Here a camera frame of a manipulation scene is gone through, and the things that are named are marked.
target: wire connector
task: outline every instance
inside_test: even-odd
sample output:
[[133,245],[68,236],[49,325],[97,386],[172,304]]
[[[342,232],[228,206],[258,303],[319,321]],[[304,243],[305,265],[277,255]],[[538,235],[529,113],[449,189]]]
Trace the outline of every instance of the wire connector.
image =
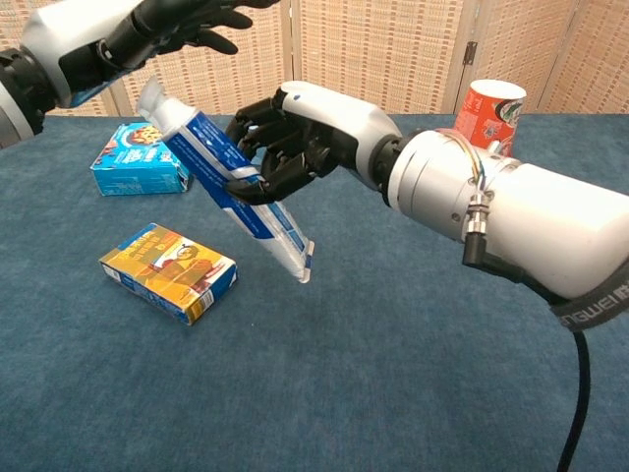
[[466,234],[487,234],[489,218],[489,197],[484,192],[476,192],[470,199],[467,209],[469,216]]

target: blue carpet surface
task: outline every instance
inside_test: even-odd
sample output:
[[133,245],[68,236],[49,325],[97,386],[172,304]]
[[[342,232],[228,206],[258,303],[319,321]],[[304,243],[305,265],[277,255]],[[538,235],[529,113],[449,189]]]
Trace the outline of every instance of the blue carpet surface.
[[[577,356],[542,300],[462,267],[462,247],[342,169],[286,201],[316,243],[299,284],[198,184],[101,197],[89,165],[123,121],[52,117],[0,153],[0,470],[556,467]],[[516,141],[523,161],[629,192],[628,116],[527,115]],[[193,327],[97,263],[152,221],[240,267]],[[573,470],[629,470],[629,320],[588,338]]]

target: wicker screen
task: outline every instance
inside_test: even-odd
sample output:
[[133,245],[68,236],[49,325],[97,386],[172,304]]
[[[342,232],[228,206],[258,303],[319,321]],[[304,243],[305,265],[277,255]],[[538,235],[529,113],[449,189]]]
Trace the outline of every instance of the wicker screen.
[[479,38],[476,69],[471,79],[518,84],[527,91],[525,111],[535,111],[574,3],[574,0],[488,2],[488,11],[481,12],[488,15],[487,26]]
[[463,0],[297,5],[298,77],[389,113],[440,112]]
[[273,95],[285,80],[280,5],[239,11],[254,21],[251,29],[215,29],[236,43],[238,54],[225,56],[211,49],[186,46],[177,53],[152,59],[123,79],[132,108],[152,76],[168,93],[212,114],[232,114]]
[[629,2],[582,3],[542,111],[629,113]]
[[[0,2],[0,48],[18,47],[25,23],[36,8],[55,3],[51,0],[4,0]],[[103,95],[99,95],[72,110],[56,109],[50,114],[70,116],[107,116],[113,114],[114,107],[105,105]]]

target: colored wires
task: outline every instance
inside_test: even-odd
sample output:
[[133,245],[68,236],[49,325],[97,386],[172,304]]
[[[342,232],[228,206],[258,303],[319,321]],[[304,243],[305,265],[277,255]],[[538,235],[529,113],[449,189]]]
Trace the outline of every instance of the colored wires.
[[459,145],[459,148],[461,148],[470,158],[470,160],[472,161],[472,173],[474,174],[474,181],[476,182],[479,191],[483,191],[486,184],[486,174],[485,168],[483,167],[483,162],[481,161],[481,158],[479,157],[476,148],[472,146],[472,144],[465,136],[463,136],[460,132],[456,130],[439,128],[437,129],[437,131]]

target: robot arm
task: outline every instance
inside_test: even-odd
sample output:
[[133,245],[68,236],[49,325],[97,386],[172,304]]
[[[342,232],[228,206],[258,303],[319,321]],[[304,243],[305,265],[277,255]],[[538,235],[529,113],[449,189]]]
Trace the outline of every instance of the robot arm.
[[227,185],[281,200],[335,167],[387,205],[464,245],[463,264],[527,285],[573,330],[629,308],[629,197],[471,147],[453,130],[402,137],[375,105],[304,82],[239,111],[227,133],[265,181]]
[[0,148],[41,133],[45,113],[73,108],[159,54],[184,45],[238,48],[212,31],[247,29],[240,6],[279,0],[64,0],[35,10],[19,47],[0,52]]

